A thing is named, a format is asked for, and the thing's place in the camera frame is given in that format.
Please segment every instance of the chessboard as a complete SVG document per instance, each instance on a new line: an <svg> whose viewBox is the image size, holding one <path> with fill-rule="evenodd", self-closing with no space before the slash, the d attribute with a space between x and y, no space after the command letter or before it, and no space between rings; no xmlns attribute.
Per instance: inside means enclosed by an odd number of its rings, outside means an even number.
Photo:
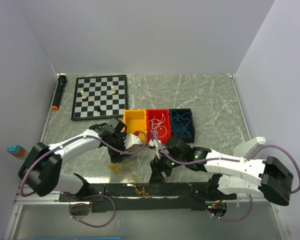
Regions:
<svg viewBox="0 0 300 240"><path fill-rule="evenodd" d="M112 93L111 86L114 86L115 93ZM122 118L126 109L128 109L127 75L76 79L72 121Z"/></svg>

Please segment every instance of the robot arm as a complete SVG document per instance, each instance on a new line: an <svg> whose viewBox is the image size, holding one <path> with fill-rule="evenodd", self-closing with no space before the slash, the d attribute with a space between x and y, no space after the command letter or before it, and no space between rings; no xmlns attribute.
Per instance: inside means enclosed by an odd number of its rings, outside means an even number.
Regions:
<svg viewBox="0 0 300 240"><path fill-rule="evenodd" d="M293 174L275 157L267 159L247 160L241 157L225 155L204 147L190 147L177 137L171 137L165 144L167 152L160 151L150 162L152 174L149 183L164 183L162 172L169 177L172 169L185 165L193 171L214 173L214 182L206 192L210 195L215 191L221 195L254 194L264 196L268 201L287 206L293 182ZM171 161L173 158L180 164ZM204 163L195 163L201 159L209 160Z"/></svg>
<svg viewBox="0 0 300 240"><path fill-rule="evenodd" d="M85 196L88 192L89 183L79 174L62 173L61 169L65 163L79 155L104 146L99 140L86 136L101 139L122 152L142 143L137 135L127 134L126 125L123 122L117 118L112 118L109 123L93 125L83 133L65 141L50 145L45 145L42 142L37 143L33 146L19 170L19 178L23 179L30 166L43 154L59 148L33 168L29 173L26 184L41 197L53 190L68 192L77 195L78 198ZM112 163L120 163L129 157L128 154L120 154L109 147L108 153Z"/></svg>

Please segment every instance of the small white object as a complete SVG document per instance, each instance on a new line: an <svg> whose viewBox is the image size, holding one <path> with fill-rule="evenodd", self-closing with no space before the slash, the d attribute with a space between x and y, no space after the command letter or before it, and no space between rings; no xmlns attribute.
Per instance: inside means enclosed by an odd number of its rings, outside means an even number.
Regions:
<svg viewBox="0 0 300 240"><path fill-rule="evenodd" d="M240 159L240 163L242 163L242 164L244 164L245 162L247 162L248 160L247 159L245 159L244 157L241 157L241 159Z"/></svg>
<svg viewBox="0 0 300 240"><path fill-rule="evenodd" d="M81 93L81 96L83 99L87 98L87 95L85 94L85 92L83 90L81 90L80 93Z"/></svg>
<svg viewBox="0 0 300 240"><path fill-rule="evenodd" d="M124 141L125 141L125 143L124 143L125 149L130 149L134 146L139 146L141 143L140 137L134 135L133 133L128 134L125 137Z"/></svg>
<svg viewBox="0 0 300 240"><path fill-rule="evenodd" d="M111 93L112 93L112 94L115 94L115 93L116 93L115 86L113 86L113 85L111 85Z"/></svg>
<svg viewBox="0 0 300 240"><path fill-rule="evenodd" d="M161 158L161 157L160 157L160 154L159 154L159 149L160 149L160 148L159 148L159 144L162 146L160 140L158 140L158 142L155 141L155 143L154 143L154 146L155 146L155 154L156 154L156 156L158 157L158 159Z"/></svg>
<svg viewBox="0 0 300 240"><path fill-rule="evenodd" d="M151 140L148 142L148 146L149 146L149 147L154 147L154 146L155 146L155 140L151 139Z"/></svg>

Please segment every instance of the yellow tray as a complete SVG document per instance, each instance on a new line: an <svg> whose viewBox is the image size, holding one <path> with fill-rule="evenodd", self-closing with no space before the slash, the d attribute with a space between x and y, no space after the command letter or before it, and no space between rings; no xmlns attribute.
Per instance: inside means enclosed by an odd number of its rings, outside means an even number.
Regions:
<svg viewBox="0 0 300 240"><path fill-rule="evenodd" d="M133 134L135 131L142 131L147 134L147 113L145 109L142 110L124 110L123 122L126 125L126 133ZM140 133L142 143L145 142L145 136Z"/></svg>

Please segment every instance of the white chess piece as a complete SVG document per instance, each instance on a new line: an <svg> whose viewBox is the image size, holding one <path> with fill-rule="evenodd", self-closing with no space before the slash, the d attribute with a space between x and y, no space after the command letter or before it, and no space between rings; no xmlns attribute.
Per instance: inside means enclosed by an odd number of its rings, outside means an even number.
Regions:
<svg viewBox="0 0 300 240"><path fill-rule="evenodd" d="M112 94L115 94L115 93L116 93L115 86L113 86L113 85L111 85L111 93L112 93Z"/></svg>
<svg viewBox="0 0 300 240"><path fill-rule="evenodd" d="M85 94L85 92L83 90L80 91L82 99L86 99L87 95Z"/></svg>

